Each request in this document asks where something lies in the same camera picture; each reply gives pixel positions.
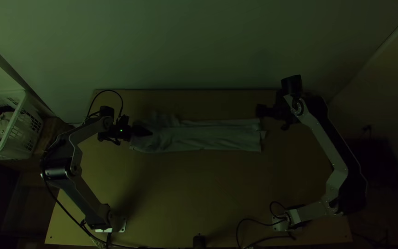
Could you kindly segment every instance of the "black cable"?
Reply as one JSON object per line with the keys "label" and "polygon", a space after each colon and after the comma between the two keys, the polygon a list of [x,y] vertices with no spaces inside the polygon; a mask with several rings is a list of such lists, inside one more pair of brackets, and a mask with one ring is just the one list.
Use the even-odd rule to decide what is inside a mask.
{"label": "black cable", "polygon": [[101,93],[104,93],[104,92],[113,92],[113,93],[117,94],[117,95],[119,96],[119,98],[121,98],[121,109],[119,110],[119,114],[118,114],[117,118],[119,119],[119,118],[121,117],[121,115],[122,115],[122,109],[123,109],[123,107],[124,107],[124,101],[123,101],[121,95],[120,95],[119,93],[117,93],[117,91],[114,91],[114,90],[103,90],[103,91],[100,91],[100,92],[93,98],[92,103],[90,104],[90,107],[88,108],[88,112],[87,112],[86,118],[89,117],[89,115],[90,115],[90,110],[92,109],[93,103],[94,103],[94,101],[96,100],[96,98],[97,98]]}
{"label": "black cable", "polygon": [[272,201],[272,202],[269,203],[269,212],[270,212],[276,219],[286,219],[286,217],[279,217],[279,216],[277,216],[277,215],[274,214],[273,209],[271,208],[271,206],[272,206],[273,204],[277,204],[277,205],[281,206],[283,209],[286,209],[280,202]]}
{"label": "black cable", "polygon": [[107,239],[105,240],[105,249],[108,249],[110,243],[111,243],[111,232],[107,234]]}
{"label": "black cable", "polygon": [[275,222],[275,223],[273,223],[273,224],[266,224],[266,223],[257,221],[257,220],[255,220],[255,219],[250,219],[250,218],[242,219],[241,221],[239,221],[239,223],[237,224],[237,227],[236,227],[236,242],[237,242],[237,247],[238,247],[239,249],[242,249],[242,248],[240,247],[240,244],[239,244],[239,227],[240,227],[240,225],[242,224],[242,222],[244,222],[244,221],[246,221],[246,220],[253,221],[253,222],[255,222],[255,223],[258,223],[258,224],[264,225],[264,226],[274,226],[274,225],[276,225],[276,224],[279,224],[279,223],[281,223],[281,222],[286,221],[286,220],[284,220],[284,219],[281,219],[280,221]]}

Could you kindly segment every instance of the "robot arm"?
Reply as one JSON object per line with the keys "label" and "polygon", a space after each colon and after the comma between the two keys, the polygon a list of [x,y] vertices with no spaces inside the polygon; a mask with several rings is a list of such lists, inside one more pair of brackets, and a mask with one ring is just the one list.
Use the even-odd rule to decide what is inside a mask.
{"label": "robot arm", "polygon": [[102,106],[99,117],[87,119],[81,126],[59,135],[41,160],[44,181],[64,190],[84,213],[87,225],[96,232],[124,232],[126,219],[111,212],[108,204],[101,203],[82,179],[82,151],[78,144],[93,135],[98,135],[99,141],[119,145],[118,139],[129,141],[135,130],[138,136],[151,134],[141,127],[128,126],[129,118],[125,115],[113,124],[113,116],[112,108]]}
{"label": "robot arm", "polygon": [[302,95],[300,75],[283,79],[275,106],[267,108],[258,105],[257,115],[285,120],[283,130],[287,130],[294,123],[308,126],[331,162],[333,170],[326,182],[325,194],[320,200],[308,205],[289,207],[283,215],[279,215],[288,222],[275,225],[277,231],[293,231],[310,220],[323,216],[342,216],[365,206],[367,182],[360,172],[360,164],[329,121],[325,101],[319,96]]}

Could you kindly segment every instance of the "tabletop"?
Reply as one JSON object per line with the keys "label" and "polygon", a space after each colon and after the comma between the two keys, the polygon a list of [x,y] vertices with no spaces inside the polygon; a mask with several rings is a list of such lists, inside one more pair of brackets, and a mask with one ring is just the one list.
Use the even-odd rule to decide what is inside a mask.
{"label": "tabletop", "polygon": [[[117,90],[123,114],[136,119],[152,112],[175,114],[185,120],[255,118],[257,104],[272,106],[273,90]],[[100,94],[92,112],[102,105],[115,108],[120,99]],[[328,158],[310,129],[282,121],[262,120],[267,136],[262,152],[200,150],[146,154],[116,146],[93,136],[80,144],[82,177],[101,203],[128,217],[126,231],[112,242],[127,246],[192,247],[193,236],[206,236],[207,247],[236,247],[235,230],[243,218],[271,223],[269,203],[309,204],[325,191],[331,173]],[[75,216],[81,211],[61,190],[58,199]],[[263,237],[283,235],[271,227],[244,223],[242,246]],[[272,239],[264,246],[343,243],[351,241],[346,217],[311,221],[289,238]],[[105,239],[106,234],[96,233]],[[93,245],[91,239],[55,205],[46,243]]]}

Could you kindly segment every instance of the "laundry basket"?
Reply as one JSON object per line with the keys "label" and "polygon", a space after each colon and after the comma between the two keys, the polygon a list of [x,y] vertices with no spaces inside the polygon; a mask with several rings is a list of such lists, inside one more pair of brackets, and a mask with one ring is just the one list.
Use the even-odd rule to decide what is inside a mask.
{"label": "laundry basket", "polygon": [[15,109],[0,142],[0,160],[26,159],[35,149],[42,119],[24,90],[0,91],[0,107]]}

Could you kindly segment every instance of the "white cloth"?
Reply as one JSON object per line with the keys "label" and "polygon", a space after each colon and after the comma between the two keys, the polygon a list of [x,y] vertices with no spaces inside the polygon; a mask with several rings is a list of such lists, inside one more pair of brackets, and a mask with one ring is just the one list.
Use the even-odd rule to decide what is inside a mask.
{"label": "white cloth", "polygon": [[150,136],[132,136],[130,149],[147,153],[189,151],[201,149],[246,150],[260,152],[259,119],[179,120],[173,115],[154,113],[149,120],[136,121],[151,131]]}
{"label": "white cloth", "polygon": [[4,136],[12,116],[13,112],[5,112],[0,115],[0,139]]}

